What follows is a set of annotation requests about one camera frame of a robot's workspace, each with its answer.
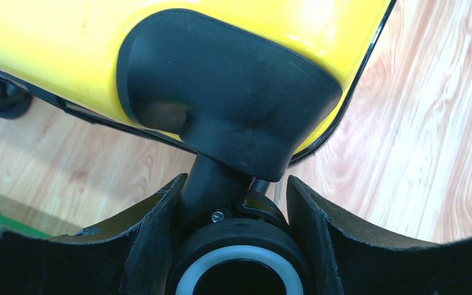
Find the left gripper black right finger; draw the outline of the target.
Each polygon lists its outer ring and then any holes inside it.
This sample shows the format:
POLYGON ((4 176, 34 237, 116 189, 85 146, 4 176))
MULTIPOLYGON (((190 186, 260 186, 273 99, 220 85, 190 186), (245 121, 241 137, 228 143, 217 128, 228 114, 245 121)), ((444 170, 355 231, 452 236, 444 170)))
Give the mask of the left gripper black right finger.
POLYGON ((472 237, 438 244, 397 234, 295 176, 286 200, 316 294, 472 294, 472 237))

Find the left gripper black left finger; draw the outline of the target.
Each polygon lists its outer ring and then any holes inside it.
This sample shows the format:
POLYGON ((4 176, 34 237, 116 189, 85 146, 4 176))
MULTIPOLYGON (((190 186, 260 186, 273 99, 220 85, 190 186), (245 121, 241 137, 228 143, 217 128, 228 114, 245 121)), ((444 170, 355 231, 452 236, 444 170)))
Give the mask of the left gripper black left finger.
POLYGON ((0 227, 0 294, 163 294, 186 175, 80 235, 34 238, 0 227))

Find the yellow Pikachu hard-shell suitcase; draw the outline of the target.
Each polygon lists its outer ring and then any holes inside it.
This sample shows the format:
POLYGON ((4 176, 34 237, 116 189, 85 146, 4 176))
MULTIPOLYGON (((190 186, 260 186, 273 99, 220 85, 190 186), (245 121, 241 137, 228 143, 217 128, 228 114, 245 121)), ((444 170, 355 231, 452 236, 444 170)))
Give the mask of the yellow Pikachu hard-shell suitcase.
POLYGON ((38 97, 196 154, 163 294, 313 294, 277 182, 335 130, 394 1, 0 1, 0 117, 38 97))

